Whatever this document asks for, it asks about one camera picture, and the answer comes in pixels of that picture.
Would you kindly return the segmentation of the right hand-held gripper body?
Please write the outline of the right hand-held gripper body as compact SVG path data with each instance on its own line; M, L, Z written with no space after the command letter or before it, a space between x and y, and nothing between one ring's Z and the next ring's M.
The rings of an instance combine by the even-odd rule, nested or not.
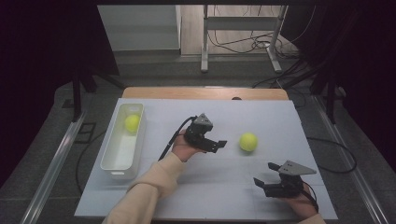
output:
M279 165L277 171L280 182L276 184L265 184L263 190L267 197L273 198L294 198L304 189L302 175L313 175L317 171L303 166L294 161L286 161Z

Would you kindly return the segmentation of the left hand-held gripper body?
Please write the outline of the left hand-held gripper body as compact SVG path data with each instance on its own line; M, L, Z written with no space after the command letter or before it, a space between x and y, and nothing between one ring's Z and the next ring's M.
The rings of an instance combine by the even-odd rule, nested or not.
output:
M192 147L199 148L205 152L216 153L219 143L205 138L205 134L213 129L213 123L202 113L187 128L184 133L185 141Z

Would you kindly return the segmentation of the yellow tennis ball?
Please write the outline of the yellow tennis ball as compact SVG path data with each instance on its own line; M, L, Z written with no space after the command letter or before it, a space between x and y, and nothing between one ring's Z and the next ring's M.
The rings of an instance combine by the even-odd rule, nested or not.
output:
M239 146L246 152L252 152L258 146L258 137L254 133L243 133L239 138Z
M136 114L128 116L124 121L124 127L129 133L136 133L139 128L140 117Z

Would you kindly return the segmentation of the white rectangular plastic bin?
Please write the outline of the white rectangular plastic bin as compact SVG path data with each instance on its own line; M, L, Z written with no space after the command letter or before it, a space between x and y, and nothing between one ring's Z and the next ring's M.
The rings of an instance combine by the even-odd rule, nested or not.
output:
M129 133L124 127L125 119L132 114L140 117L136 133ZM114 179L134 179L139 169L145 131L144 106L118 103L106 132L101 169Z

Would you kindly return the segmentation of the person's left hand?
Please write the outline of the person's left hand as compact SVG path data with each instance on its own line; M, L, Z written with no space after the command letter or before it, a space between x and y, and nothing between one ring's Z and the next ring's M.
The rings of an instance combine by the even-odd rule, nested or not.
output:
M204 153L203 150L190 146L182 134L174 141L172 152L183 162L188 161L196 153Z

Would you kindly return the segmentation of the person's right hand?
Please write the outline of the person's right hand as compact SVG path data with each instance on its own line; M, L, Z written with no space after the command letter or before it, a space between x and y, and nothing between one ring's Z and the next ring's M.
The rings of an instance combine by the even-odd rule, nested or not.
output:
M301 220L318 214L312 202L302 193L295 198L281 198L281 201L288 204Z

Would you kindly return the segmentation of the white paper sheet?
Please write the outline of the white paper sheet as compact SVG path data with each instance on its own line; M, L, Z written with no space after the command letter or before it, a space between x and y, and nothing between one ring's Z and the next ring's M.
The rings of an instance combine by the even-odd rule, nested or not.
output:
M253 178L279 180L268 163L294 161L315 169L316 161L291 101L142 99L146 131L138 172L159 159L175 130L187 118L205 113L214 128L207 138L225 140L217 153L198 154L187 163L172 195L157 204L155 219L172 221L291 221L292 210L268 198ZM243 133L254 133L258 146L239 146Z

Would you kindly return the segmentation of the black tripod stand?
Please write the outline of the black tripod stand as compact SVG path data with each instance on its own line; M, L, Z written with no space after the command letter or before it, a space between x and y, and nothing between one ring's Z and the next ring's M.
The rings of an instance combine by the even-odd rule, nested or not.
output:
M80 87L83 87L84 90L88 93L94 93L97 90L97 84L93 78L94 76L100 77L101 79L107 81L108 83L114 85L121 90L124 90L126 88L123 83L93 66L88 66L86 68L74 71L71 75L73 90L72 106L74 109L74 114L72 118L73 122L77 122L78 119L82 117L82 98Z
M333 62L323 61L319 63L314 68L311 68L307 72L293 78L291 81L282 85L282 89L286 90L294 85L308 79L309 77L314 77L314 80L309 88L313 95L319 95L324 89L327 93L324 97L325 99L325 113L332 124L335 124L334 118L334 101L338 99L335 94L336 90L336 79L335 73L332 69Z

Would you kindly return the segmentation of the white cabinet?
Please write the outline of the white cabinet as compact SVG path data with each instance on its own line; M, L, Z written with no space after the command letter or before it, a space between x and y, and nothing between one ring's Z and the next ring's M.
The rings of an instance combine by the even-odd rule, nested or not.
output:
M180 49L179 5L98 6L113 51Z

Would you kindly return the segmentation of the aluminium floor rail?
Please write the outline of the aluminium floor rail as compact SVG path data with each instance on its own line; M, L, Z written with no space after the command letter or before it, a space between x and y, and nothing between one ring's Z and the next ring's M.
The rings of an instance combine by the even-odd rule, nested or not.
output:
M35 195L22 216L20 224L36 224L38 221L86 115L87 111L82 111L81 114L68 126L46 173L35 191Z
M327 113L325 104L322 102L319 96L312 96L312 100L314 105L319 112L321 119L326 126L331 139L344 147L347 146L344 138L340 134L338 128L335 124L331 122ZM360 168L358 167L357 160L353 159L352 153L348 153L345 149L340 149L340 157L342 158L344 164L347 168L351 169L350 175L351 178L358 190L358 193L362 197L362 200L368 209L368 212L374 221L375 224L390 224L389 218L387 217L385 210L382 208L379 200L375 196L374 191L369 186L369 183L366 181L365 177L363 176Z

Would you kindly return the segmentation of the white metal stand frame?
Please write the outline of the white metal stand frame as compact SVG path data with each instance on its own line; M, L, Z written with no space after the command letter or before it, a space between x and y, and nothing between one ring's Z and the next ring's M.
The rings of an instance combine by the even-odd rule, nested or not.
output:
M273 33L269 44L265 44L267 55L276 73L281 73L282 68L276 57L276 41L283 24L287 6L281 6L279 14L275 17L209 17L208 5L203 6L204 28L203 45L201 51L201 71L208 71L208 32L209 31L270 31Z

